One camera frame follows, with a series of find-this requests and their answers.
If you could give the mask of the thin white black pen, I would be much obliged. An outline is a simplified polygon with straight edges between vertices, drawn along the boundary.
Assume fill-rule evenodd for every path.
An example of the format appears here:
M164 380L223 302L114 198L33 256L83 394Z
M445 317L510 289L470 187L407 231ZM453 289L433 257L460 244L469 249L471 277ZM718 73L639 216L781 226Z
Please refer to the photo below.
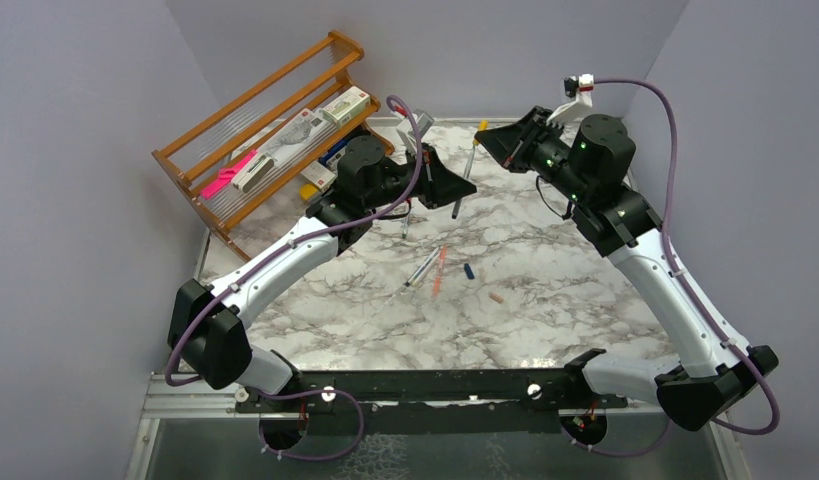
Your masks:
M466 161L466 164L465 164L465 167L463 169L462 177L466 181L469 180L469 177L470 177L470 173L471 173L472 165L473 165L473 162L474 162L474 159L475 159L477 147L478 147L478 142L474 139L472 141L472 146L471 146L469 157L468 157L468 159ZM451 212L451 219L456 220L458 218L459 212L461 210L462 202L463 202L462 198L458 199L455 202L453 210Z

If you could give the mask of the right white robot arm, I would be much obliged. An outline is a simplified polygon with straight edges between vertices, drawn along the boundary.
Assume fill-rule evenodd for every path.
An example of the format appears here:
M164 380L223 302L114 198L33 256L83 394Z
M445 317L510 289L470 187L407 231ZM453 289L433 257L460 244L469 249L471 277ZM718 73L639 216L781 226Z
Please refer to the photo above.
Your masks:
M673 362L594 350L569 363L564 398L585 407L602 395L656 404L677 426L696 431L715 420L779 364L717 312L682 262L662 245L656 210L625 182L636 152L622 121L585 117L574 141L535 107L514 124L479 131L475 141L505 170L535 173L569 202L577 230L618 269L658 320L678 355Z

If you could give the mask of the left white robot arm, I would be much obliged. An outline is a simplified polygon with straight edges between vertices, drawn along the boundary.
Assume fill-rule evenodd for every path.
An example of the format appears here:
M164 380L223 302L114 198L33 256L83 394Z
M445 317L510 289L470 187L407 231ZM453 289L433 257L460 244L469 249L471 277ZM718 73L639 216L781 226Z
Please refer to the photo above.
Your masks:
M178 385L173 373L185 361L215 390L233 383L253 386L273 409L291 408L300 387L295 367L274 351L253 347L249 325L290 286L341 255L407 199L432 210L477 191L428 144L398 164L378 138L362 135L347 143L335 165L331 186L280 240L210 285L191 279L179 287L167 337L170 385Z

